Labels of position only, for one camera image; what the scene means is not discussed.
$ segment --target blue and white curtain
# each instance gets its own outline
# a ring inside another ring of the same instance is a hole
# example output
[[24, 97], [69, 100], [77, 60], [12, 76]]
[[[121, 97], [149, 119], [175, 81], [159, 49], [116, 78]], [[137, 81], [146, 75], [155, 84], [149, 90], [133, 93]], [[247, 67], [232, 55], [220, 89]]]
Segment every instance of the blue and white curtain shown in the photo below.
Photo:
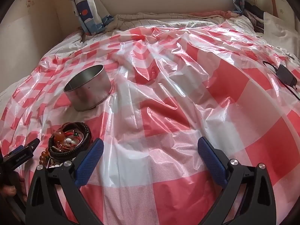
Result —
[[104, 31], [105, 26], [113, 21], [113, 17], [100, 0], [71, 0], [71, 2], [74, 13], [87, 35], [95, 35]]

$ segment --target screw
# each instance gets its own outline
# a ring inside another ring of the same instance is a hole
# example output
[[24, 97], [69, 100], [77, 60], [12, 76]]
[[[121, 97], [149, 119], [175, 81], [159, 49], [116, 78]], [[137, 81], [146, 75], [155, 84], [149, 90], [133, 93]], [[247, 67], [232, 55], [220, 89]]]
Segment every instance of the screw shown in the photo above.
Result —
[[43, 165], [38, 165], [38, 166], [37, 166], [37, 170], [42, 170], [43, 167], [44, 167]]
[[239, 162], [236, 159], [231, 159], [230, 163], [231, 163], [231, 165], [236, 166], [236, 165], [238, 165]]
[[265, 169], [266, 168], [266, 165], [263, 164], [263, 163], [260, 163], [258, 166], [259, 166], [260, 169]]
[[72, 165], [72, 162], [71, 161], [65, 161], [64, 162], [64, 166], [65, 167], [69, 167], [69, 166], [71, 166]]

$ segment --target amber bead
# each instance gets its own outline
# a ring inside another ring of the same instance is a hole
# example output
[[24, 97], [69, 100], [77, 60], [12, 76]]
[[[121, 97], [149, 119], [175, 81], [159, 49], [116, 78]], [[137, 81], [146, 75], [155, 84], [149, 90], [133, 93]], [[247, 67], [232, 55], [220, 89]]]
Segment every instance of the amber bead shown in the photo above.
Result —
[[63, 143], [66, 139], [65, 133], [61, 129], [55, 131], [53, 134], [56, 142], [58, 141]]
[[45, 161], [40, 161], [40, 165], [46, 165], [46, 162]]

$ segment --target bed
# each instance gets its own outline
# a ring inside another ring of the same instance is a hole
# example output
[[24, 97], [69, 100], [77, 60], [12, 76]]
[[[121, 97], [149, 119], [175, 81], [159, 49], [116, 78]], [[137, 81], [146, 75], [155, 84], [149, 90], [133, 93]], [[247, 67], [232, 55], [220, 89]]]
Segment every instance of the bed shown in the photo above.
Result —
[[[81, 192], [104, 224], [197, 224], [221, 191], [197, 153], [206, 136], [243, 165], [267, 166], [280, 224], [300, 195], [300, 102], [262, 61], [300, 79], [297, 56], [260, 38], [245, 16], [116, 15], [105, 32], [70, 34], [2, 92], [1, 150], [41, 140], [18, 170], [28, 191], [51, 134], [85, 122], [105, 148]], [[76, 112], [63, 88], [97, 64], [113, 91], [97, 108]]]

